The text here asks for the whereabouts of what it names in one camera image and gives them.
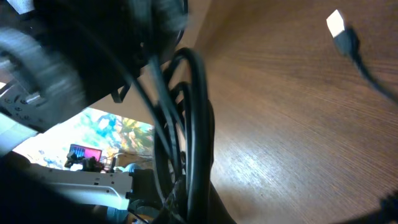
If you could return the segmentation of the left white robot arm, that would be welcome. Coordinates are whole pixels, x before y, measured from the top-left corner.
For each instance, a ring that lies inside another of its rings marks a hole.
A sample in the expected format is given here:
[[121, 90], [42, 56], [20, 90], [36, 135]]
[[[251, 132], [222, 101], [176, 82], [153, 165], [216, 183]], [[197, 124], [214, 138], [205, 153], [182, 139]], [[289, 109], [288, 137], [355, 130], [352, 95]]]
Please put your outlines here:
[[57, 170], [14, 148], [72, 118], [106, 95], [121, 102], [147, 63], [135, 17], [147, 9], [167, 58], [183, 34], [186, 1], [2, 1], [1, 181], [18, 207], [74, 209], [77, 203], [126, 209], [127, 174]]

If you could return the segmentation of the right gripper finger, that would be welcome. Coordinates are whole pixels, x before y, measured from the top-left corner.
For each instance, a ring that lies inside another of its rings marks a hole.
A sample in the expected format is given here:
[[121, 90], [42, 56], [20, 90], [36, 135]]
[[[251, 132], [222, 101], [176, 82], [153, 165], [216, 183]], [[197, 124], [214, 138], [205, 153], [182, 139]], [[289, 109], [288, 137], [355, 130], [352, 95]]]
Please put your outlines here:
[[379, 201], [380, 208], [339, 224], [386, 224], [397, 222], [397, 191]]

